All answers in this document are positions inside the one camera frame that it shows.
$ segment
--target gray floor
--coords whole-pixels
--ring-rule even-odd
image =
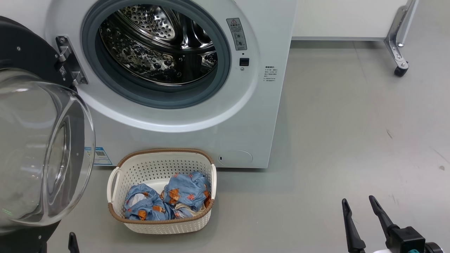
[[[107,209],[111,170],[96,168],[49,252],[68,252],[70,231],[81,253],[346,252],[342,198],[373,252],[385,245],[370,194],[395,223],[450,251],[449,9],[420,2],[403,78],[380,43],[293,42],[270,167],[221,170],[203,230],[131,232]]]

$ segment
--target metal table leg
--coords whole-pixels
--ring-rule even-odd
[[[409,65],[408,62],[403,58],[400,53],[400,48],[402,47],[402,43],[397,43],[397,36],[399,35],[399,30],[405,20],[405,17],[408,15],[408,12],[415,6],[416,0],[409,0],[405,6],[402,6],[398,9],[397,14],[395,15],[394,22],[392,22],[391,29],[389,29],[389,33],[387,34],[386,39],[384,40],[384,44],[386,44],[391,56],[397,63],[397,68],[394,71],[394,74],[398,77],[402,77],[408,71]]]

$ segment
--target stainless steel drum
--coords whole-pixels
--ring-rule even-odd
[[[118,64],[160,85],[189,84],[217,65],[208,34],[195,21],[170,8],[128,6],[106,18],[99,31]]]

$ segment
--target white cabinet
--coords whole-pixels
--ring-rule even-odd
[[[384,40],[397,10],[407,2],[408,0],[298,0],[292,38]],[[408,25],[402,28],[404,34],[407,28]]]

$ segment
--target brown basket rim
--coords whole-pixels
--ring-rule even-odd
[[[211,165],[214,164],[214,160],[207,153],[205,153],[201,150],[198,150],[198,149],[146,149],[146,150],[141,150],[141,151],[132,152],[132,153],[128,154],[127,156],[122,158],[122,160],[120,160],[117,167],[121,167],[126,160],[128,160],[131,157],[136,156],[136,155],[151,154],[151,153],[165,153],[165,152],[196,153],[196,154],[200,154],[200,155],[203,155],[204,157],[206,157],[208,159],[208,161],[211,163]],[[108,203],[108,209],[109,209],[109,212],[111,213],[111,215],[116,220],[118,220],[122,223],[141,224],[141,225],[161,225],[161,224],[175,224],[175,223],[196,221],[196,220],[202,218],[203,216],[205,216],[211,210],[213,205],[214,205],[214,199],[211,199],[211,201],[210,201],[209,205],[206,207],[205,211],[203,211],[201,214],[199,214],[197,216],[190,217],[190,218],[183,218],[183,219],[175,219],[175,220],[164,220],[164,221],[134,221],[134,220],[122,218],[116,214],[116,212],[114,211],[114,208],[113,208],[113,204],[111,202]]]

